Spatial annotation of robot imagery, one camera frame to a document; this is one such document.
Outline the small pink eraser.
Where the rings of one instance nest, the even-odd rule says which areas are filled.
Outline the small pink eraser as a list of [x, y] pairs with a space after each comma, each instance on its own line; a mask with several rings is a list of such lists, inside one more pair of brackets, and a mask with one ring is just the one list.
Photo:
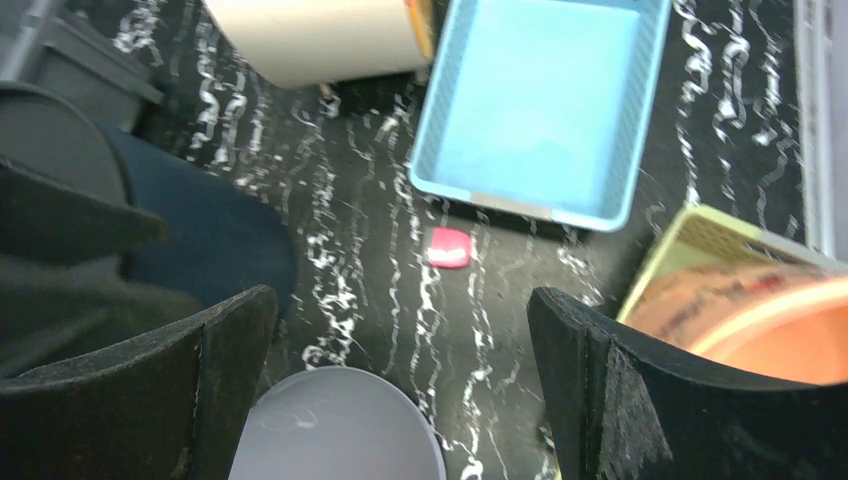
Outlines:
[[472, 239], [468, 233], [447, 228], [434, 227], [428, 231], [424, 257], [433, 267], [460, 269], [471, 260]]

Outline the grey plastic bin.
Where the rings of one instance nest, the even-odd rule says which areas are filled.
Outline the grey plastic bin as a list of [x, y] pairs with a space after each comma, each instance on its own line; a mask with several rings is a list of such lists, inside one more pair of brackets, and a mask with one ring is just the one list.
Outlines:
[[164, 98], [150, 68], [63, 1], [1, 3], [1, 79], [38, 86], [125, 132]]

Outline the light grey plastic bucket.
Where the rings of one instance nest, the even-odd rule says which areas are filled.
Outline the light grey plastic bucket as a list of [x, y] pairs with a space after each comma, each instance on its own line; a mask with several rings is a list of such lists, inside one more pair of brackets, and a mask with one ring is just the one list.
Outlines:
[[436, 436], [416, 405], [372, 373], [296, 373], [251, 408], [232, 479], [444, 479]]

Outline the orange plastic bucket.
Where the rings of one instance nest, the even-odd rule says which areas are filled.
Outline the orange plastic bucket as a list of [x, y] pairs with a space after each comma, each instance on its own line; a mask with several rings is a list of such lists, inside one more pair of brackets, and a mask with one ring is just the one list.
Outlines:
[[651, 282], [625, 324], [702, 358], [806, 384], [847, 379], [847, 276], [717, 264]]

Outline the dark blue bucket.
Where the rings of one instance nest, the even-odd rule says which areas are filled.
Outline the dark blue bucket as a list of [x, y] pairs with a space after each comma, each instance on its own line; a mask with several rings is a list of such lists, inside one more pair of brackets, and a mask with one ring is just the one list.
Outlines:
[[135, 207], [166, 224], [165, 242], [130, 256], [130, 279], [183, 291], [211, 307], [256, 285], [271, 287], [284, 316], [298, 260], [281, 216], [190, 162], [111, 126]]

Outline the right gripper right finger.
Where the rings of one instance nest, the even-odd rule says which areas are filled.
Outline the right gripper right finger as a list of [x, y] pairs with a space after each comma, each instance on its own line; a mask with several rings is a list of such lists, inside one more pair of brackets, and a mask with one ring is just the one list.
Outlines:
[[566, 479], [843, 479], [847, 387], [745, 372], [551, 287], [527, 319]]

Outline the cream cylindrical container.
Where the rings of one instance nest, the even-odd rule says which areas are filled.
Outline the cream cylindrical container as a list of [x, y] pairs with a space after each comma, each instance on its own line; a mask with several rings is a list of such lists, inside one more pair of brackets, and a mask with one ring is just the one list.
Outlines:
[[434, 55], [430, 1], [206, 0], [245, 61], [282, 89], [412, 72]]

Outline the yellow plastic basket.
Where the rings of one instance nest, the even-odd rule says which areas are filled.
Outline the yellow plastic basket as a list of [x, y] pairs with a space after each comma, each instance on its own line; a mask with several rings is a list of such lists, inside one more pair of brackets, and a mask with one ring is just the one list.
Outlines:
[[705, 204], [682, 208], [645, 254], [617, 314], [628, 321], [655, 280], [690, 268], [725, 263], [809, 264], [845, 272], [847, 264]]

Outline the light blue plastic basket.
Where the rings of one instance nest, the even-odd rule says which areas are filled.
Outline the light blue plastic basket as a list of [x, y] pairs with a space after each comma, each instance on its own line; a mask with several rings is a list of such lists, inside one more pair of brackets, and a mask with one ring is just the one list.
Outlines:
[[671, 9], [668, 1], [452, 2], [410, 182], [488, 209], [621, 229]]

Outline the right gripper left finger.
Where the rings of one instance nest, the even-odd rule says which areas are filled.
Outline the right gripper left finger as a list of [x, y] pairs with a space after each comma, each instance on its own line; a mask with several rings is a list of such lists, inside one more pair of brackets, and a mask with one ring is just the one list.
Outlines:
[[1, 383], [5, 479], [225, 479], [277, 322], [256, 286]]

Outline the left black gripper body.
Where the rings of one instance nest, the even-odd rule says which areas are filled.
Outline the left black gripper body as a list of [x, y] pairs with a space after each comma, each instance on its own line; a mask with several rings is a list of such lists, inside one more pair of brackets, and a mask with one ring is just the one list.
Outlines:
[[126, 259], [167, 239], [128, 198], [120, 155], [77, 107], [1, 86], [1, 374], [98, 350], [194, 314], [198, 301], [131, 281]]

